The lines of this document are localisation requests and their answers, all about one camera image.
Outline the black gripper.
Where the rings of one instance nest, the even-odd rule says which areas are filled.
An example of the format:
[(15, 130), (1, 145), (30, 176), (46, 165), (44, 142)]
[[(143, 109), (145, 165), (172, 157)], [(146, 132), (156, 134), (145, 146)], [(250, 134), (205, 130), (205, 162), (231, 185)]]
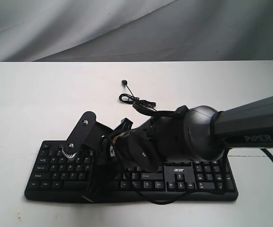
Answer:
[[(145, 123), (117, 135), (113, 143), (124, 164), (156, 172), (164, 163), (185, 162), (185, 114), (186, 111), (150, 111)], [(82, 198), (97, 202), (117, 175), (117, 159), (93, 152), (92, 161)]]

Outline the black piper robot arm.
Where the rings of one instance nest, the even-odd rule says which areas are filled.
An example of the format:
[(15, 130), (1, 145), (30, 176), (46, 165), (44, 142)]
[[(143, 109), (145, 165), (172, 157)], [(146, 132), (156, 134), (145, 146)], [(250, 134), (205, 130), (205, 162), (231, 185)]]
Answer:
[(237, 194), (228, 164), (233, 148), (273, 148), (273, 96), (226, 111), (209, 106), (157, 111), (133, 108), (148, 120), (133, 128), (85, 137), (92, 166), (82, 197), (90, 202), (224, 200)]

